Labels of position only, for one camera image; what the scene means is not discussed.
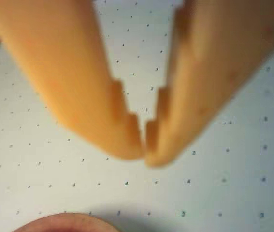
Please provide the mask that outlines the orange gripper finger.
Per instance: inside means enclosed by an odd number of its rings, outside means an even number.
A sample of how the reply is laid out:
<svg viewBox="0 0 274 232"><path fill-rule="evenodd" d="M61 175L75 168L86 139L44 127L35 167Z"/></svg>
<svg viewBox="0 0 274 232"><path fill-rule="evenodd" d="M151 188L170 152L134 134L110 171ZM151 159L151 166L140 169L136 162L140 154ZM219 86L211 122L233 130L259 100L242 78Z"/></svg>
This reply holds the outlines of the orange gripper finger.
<svg viewBox="0 0 274 232"><path fill-rule="evenodd" d="M186 0L174 16L167 85L146 126L147 165L173 161L274 51L274 0Z"/></svg>
<svg viewBox="0 0 274 232"><path fill-rule="evenodd" d="M0 40L58 122L117 158L144 155L92 1L0 0Z"/></svg>

